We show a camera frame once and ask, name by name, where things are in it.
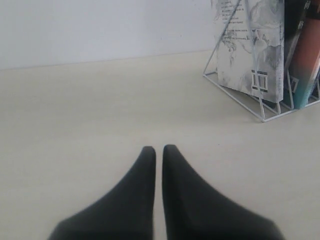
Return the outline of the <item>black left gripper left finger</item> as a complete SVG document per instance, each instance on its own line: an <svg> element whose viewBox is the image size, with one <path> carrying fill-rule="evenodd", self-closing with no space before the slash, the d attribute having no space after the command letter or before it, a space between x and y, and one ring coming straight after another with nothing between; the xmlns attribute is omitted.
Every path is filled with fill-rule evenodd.
<svg viewBox="0 0 320 240"><path fill-rule="evenodd" d="M152 240L156 151L142 148L137 160L102 198L62 220L51 240Z"/></svg>

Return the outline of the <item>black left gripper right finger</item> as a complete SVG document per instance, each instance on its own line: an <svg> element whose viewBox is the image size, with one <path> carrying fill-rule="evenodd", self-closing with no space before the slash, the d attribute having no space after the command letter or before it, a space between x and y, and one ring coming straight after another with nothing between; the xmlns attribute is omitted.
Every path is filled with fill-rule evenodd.
<svg viewBox="0 0 320 240"><path fill-rule="evenodd" d="M169 240L282 240L278 226L208 184L173 144L163 148L162 200Z"/></svg>

